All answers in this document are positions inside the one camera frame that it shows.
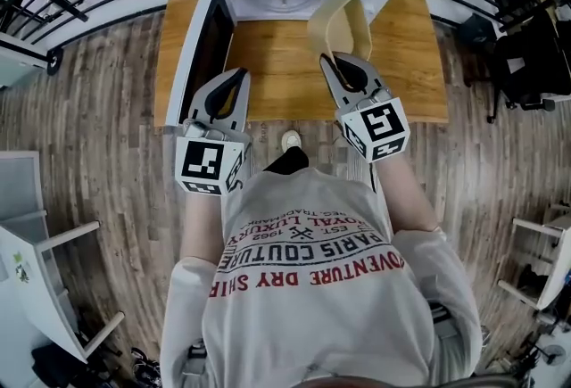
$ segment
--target wooden table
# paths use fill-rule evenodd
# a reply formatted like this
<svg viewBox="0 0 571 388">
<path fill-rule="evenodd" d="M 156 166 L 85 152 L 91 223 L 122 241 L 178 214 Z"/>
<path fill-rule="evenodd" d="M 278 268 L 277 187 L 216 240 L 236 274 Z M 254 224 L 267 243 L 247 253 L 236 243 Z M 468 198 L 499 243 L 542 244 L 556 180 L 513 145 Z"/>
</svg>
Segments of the wooden table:
<svg viewBox="0 0 571 388">
<path fill-rule="evenodd" d="M 154 100 L 154 124 L 164 125 L 178 56 L 198 0 L 169 0 Z M 239 22 L 227 69 L 252 73 L 248 120 L 332 120 L 335 103 L 310 50 L 305 21 Z M 447 122 L 440 54 L 425 0 L 389 0 L 371 23 L 377 67 L 409 121 Z"/>
</svg>

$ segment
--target sleeve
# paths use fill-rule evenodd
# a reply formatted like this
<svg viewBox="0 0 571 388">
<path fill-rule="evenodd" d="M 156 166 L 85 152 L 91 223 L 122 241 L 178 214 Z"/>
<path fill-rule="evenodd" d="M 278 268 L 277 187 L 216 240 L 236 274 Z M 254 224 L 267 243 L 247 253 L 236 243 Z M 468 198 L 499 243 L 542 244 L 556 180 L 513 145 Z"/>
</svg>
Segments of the sleeve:
<svg viewBox="0 0 571 388">
<path fill-rule="evenodd" d="M 442 231 L 400 231 L 394 247 L 411 267 L 433 313 L 431 383 L 469 377 L 482 351 L 482 330 L 466 270 Z"/>
<path fill-rule="evenodd" d="M 182 384 L 182 367 L 190 346 L 203 336 L 203 313 L 216 265 L 199 258 L 179 261 L 170 276 L 162 327 L 161 379 L 164 388 Z"/>
</svg>

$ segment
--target white chair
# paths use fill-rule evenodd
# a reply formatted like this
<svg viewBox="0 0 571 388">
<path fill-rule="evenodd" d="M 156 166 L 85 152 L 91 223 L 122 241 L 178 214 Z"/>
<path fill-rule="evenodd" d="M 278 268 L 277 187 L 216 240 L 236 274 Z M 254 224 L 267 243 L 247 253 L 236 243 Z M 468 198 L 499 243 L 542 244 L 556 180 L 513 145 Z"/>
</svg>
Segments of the white chair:
<svg viewBox="0 0 571 388">
<path fill-rule="evenodd" d="M 49 237 L 39 180 L 37 152 L 0 152 L 0 252 L 27 319 L 77 359 L 87 357 L 125 317 L 118 312 L 83 347 L 77 321 L 52 249 L 95 231 L 94 221 Z"/>
<path fill-rule="evenodd" d="M 498 282 L 499 287 L 536 310 L 545 309 L 557 298 L 565 284 L 567 272 L 571 268 L 571 214 L 551 219 L 554 211 L 570 212 L 571 209 L 568 206 L 552 204 L 544 213 L 543 221 L 547 223 L 543 225 L 522 219 L 512 221 L 512 235 L 515 234 L 517 227 L 525 227 L 553 238 L 552 246 L 556 248 L 554 259 L 548 260 L 541 255 L 537 257 L 551 264 L 551 271 L 539 297 L 529 296 L 504 280 Z"/>
</svg>

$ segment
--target microwave door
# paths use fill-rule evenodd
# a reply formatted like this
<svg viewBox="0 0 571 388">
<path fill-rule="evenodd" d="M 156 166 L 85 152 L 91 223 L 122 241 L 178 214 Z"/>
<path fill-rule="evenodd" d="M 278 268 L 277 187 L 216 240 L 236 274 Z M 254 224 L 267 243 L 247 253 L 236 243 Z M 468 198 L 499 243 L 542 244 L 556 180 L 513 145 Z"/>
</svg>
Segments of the microwave door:
<svg viewBox="0 0 571 388">
<path fill-rule="evenodd" d="M 167 125 L 182 125 L 196 91 L 224 71 L 235 25 L 227 0 L 198 0 L 178 58 Z"/>
</svg>

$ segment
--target shoe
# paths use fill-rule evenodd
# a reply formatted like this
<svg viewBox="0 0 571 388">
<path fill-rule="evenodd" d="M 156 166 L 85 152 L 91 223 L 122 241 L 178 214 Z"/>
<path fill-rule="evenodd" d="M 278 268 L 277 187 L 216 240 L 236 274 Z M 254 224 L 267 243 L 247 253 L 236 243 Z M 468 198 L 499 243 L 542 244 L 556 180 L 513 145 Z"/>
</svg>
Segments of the shoe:
<svg viewBox="0 0 571 388">
<path fill-rule="evenodd" d="M 282 151 L 285 153 L 291 147 L 302 148 L 302 138 L 297 131 L 290 129 L 282 136 Z"/>
</svg>

